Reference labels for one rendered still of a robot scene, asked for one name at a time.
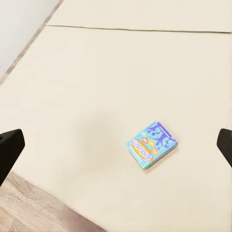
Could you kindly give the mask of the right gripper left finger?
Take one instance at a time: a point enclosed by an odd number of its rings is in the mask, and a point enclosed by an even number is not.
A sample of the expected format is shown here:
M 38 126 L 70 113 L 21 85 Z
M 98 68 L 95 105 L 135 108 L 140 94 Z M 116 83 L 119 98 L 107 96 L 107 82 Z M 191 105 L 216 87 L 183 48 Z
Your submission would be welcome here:
M 0 186 L 25 147 L 21 129 L 0 134 Z

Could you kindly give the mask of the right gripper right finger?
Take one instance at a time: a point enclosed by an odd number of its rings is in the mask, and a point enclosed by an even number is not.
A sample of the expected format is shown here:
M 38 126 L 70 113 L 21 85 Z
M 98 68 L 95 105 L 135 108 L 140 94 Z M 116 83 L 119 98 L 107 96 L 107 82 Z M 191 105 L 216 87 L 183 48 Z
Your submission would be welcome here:
M 232 167 L 232 130 L 222 128 L 217 138 L 217 146 Z

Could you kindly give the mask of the board game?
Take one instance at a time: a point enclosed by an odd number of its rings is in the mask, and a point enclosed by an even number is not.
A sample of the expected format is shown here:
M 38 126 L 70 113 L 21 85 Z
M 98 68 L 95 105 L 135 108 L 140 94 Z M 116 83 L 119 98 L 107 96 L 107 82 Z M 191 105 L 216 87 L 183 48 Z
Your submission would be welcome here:
M 125 144 L 144 170 L 178 145 L 157 120 Z

